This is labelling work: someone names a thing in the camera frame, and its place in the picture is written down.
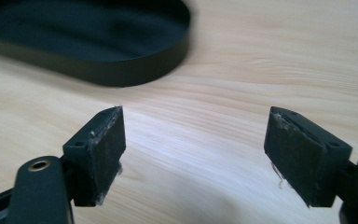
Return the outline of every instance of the wood grain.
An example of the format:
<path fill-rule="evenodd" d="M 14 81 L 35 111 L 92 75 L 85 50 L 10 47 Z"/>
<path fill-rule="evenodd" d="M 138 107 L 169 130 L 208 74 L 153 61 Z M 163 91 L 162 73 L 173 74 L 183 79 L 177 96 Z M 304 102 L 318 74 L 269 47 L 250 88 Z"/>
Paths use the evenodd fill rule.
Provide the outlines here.
<path fill-rule="evenodd" d="M 303 114 L 358 161 L 358 1 L 187 0 L 192 49 L 174 71 L 105 88 L 0 56 L 0 191 L 95 113 L 123 105 L 124 172 L 76 223 L 338 223 L 264 154 L 269 108 Z"/>

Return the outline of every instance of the black tray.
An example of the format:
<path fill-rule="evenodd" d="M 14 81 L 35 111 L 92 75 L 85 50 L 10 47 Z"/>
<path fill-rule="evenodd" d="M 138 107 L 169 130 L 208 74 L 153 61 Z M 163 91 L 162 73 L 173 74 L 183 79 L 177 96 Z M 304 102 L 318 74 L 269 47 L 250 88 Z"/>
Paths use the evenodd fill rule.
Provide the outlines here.
<path fill-rule="evenodd" d="M 180 0 L 0 0 L 0 54 L 104 86 L 164 76 L 186 56 Z"/>

